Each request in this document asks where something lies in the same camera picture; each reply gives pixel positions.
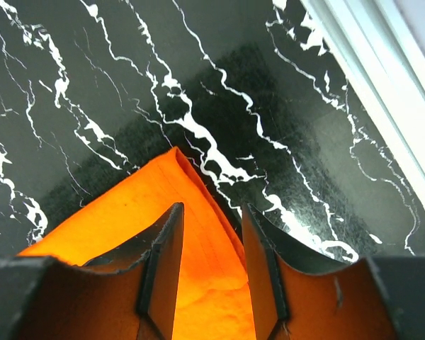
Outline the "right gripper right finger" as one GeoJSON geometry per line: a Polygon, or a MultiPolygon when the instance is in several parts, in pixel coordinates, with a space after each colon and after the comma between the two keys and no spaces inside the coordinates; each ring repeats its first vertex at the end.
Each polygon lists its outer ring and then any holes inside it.
{"type": "Polygon", "coordinates": [[[258,339],[425,339],[425,256],[325,256],[242,208],[258,339]]]}

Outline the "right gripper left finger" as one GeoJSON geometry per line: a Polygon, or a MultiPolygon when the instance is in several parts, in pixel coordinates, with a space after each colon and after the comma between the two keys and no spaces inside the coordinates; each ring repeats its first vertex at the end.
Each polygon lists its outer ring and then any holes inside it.
{"type": "Polygon", "coordinates": [[[175,203],[84,266],[0,256],[0,339],[170,339],[183,225],[175,203]]]}

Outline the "orange t shirt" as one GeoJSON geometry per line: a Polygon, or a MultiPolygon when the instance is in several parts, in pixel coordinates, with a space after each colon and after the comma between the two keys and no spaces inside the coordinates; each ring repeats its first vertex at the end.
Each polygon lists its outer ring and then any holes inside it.
{"type": "Polygon", "coordinates": [[[83,265],[184,205],[175,339],[253,339],[254,320],[242,243],[178,148],[156,157],[76,212],[26,256],[83,265]]]}

